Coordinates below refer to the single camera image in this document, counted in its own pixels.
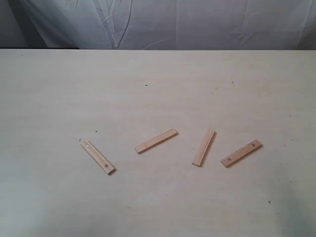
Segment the plain wooden stick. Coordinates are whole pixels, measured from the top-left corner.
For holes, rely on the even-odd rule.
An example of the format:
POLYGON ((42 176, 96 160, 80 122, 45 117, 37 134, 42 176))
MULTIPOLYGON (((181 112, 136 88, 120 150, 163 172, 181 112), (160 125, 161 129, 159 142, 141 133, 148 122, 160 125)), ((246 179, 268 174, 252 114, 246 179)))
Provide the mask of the plain wooden stick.
POLYGON ((148 141, 136 146, 135 151, 136 153, 141 154, 176 135, 178 135, 178 131, 176 129, 170 129, 169 131, 166 131, 163 134, 151 138, 148 141))
POLYGON ((192 161, 192 165, 197 166, 197 167, 201 167, 203 160, 206 156, 206 153, 208 151, 208 148, 210 146, 210 143, 215 135, 215 130, 212 129, 208 129, 205 133, 205 136, 200 144, 200 147, 197 151, 197 154, 194 158, 194 160, 192 161))

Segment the wooden stick with holes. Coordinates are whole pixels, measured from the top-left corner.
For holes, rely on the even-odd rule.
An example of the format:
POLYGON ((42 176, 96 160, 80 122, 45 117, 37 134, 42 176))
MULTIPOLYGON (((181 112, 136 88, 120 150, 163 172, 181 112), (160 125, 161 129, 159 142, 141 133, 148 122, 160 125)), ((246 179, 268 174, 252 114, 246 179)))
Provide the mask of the wooden stick with holes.
POLYGON ((239 160, 243 159, 245 156, 249 155, 253 151, 257 150, 262 146, 262 143, 258 140, 254 140, 247 145, 243 146, 242 148, 238 149, 237 151, 231 153, 226 158, 221 159, 221 163, 224 167, 228 168, 238 162, 239 160))
POLYGON ((81 141, 80 145, 108 175, 111 175, 116 170, 115 167, 90 141, 81 141))

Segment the white backdrop cloth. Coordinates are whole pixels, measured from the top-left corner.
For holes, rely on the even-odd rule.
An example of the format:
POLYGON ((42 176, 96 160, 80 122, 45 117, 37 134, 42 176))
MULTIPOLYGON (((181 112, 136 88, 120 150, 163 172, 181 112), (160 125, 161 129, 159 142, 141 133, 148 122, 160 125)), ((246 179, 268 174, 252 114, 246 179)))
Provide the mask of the white backdrop cloth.
POLYGON ((313 0, 3 0, 2 48, 314 50, 313 0))

